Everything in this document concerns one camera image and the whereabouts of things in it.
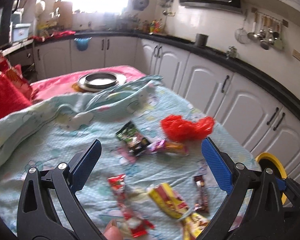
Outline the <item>left hand on gripper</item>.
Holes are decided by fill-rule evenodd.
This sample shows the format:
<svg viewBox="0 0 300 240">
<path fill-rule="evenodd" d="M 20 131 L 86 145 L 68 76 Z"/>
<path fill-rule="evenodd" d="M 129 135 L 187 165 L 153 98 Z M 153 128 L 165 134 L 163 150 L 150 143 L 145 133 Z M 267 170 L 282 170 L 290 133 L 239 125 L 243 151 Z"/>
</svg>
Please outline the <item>left hand on gripper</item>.
<svg viewBox="0 0 300 240">
<path fill-rule="evenodd" d="M 103 234 L 107 240 L 123 240 L 123 235 L 117 227 L 117 221 L 114 219 L 108 223 Z"/>
</svg>

